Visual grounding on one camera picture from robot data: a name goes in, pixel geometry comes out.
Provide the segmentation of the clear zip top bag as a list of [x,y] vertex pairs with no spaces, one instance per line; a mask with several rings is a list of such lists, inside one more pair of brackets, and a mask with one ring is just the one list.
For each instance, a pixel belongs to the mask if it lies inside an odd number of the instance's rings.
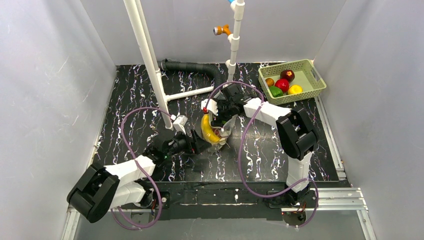
[[226,143],[230,135],[232,134],[232,130],[236,123],[236,116],[233,116],[231,120],[229,120],[223,127],[212,127],[215,134],[221,137],[221,140],[218,144],[211,144],[211,146],[207,149],[208,153],[218,152]]

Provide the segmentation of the red fake fruit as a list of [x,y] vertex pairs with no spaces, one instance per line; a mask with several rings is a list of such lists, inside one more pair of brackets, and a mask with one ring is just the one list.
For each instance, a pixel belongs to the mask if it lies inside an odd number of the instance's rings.
[[291,69],[286,69],[280,73],[280,78],[286,79],[289,83],[291,83],[295,78],[295,73]]

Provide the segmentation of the yellow fake lemon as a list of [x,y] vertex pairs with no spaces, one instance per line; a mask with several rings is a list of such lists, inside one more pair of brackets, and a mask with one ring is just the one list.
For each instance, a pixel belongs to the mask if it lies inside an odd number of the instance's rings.
[[300,94],[302,92],[303,92],[303,88],[300,85],[294,84],[288,89],[287,94],[295,95],[295,94]]

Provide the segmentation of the red fake tomato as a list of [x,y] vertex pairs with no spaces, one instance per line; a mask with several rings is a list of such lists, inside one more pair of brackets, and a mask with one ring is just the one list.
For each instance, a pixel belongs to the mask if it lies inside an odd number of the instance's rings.
[[275,82],[274,86],[279,88],[283,93],[287,93],[290,88],[290,82],[285,78],[281,78]]

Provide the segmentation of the yellow fake banana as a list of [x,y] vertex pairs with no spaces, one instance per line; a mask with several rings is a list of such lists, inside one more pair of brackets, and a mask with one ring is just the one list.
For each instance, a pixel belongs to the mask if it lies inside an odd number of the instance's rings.
[[200,128],[205,141],[211,143],[212,145],[216,145],[221,141],[221,137],[215,134],[214,129],[210,125],[208,114],[203,115]]

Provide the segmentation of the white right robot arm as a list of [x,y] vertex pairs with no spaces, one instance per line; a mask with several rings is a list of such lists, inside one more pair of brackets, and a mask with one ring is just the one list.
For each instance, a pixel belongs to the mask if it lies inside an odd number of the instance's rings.
[[250,118],[249,126],[259,120],[276,128],[283,152],[288,156],[288,172],[285,189],[270,194],[269,198],[285,194],[287,201],[295,204],[310,190],[309,168],[319,134],[305,108],[273,105],[265,101],[262,93],[258,97],[244,94],[241,85],[240,81],[225,82],[201,102],[208,117],[208,123],[202,127],[203,136],[212,144],[219,143],[224,138],[217,136],[214,129],[224,133],[226,124],[241,114]]

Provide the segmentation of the orange brown fake bread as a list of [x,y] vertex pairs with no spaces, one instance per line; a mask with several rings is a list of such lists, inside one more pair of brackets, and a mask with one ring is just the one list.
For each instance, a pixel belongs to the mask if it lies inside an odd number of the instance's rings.
[[266,78],[265,79],[265,82],[266,82],[266,84],[267,84],[267,86],[268,87],[272,87],[272,86],[274,86],[275,85],[275,81],[272,79],[272,78]]

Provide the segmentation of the green fake pepper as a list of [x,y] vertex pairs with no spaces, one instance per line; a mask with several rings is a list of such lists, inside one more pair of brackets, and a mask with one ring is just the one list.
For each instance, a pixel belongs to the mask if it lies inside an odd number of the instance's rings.
[[284,95],[284,92],[279,87],[269,86],[268,89],[269,89],[271,96],[273,98],[279,98],[279,97],[282,97]]

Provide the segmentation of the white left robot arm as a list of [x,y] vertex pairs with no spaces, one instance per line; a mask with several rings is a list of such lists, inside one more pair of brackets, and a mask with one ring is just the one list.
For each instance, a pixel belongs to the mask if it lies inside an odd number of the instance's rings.
[[152,176],[156,167],[180,153],[198,155],[211,147],[192,129],[169,139],[157,136],[133,160],[114,165],[91,164],[67,195],[66,201],[90,223],[99,221],[110,210],[140,203],[148,192],[138,181]]

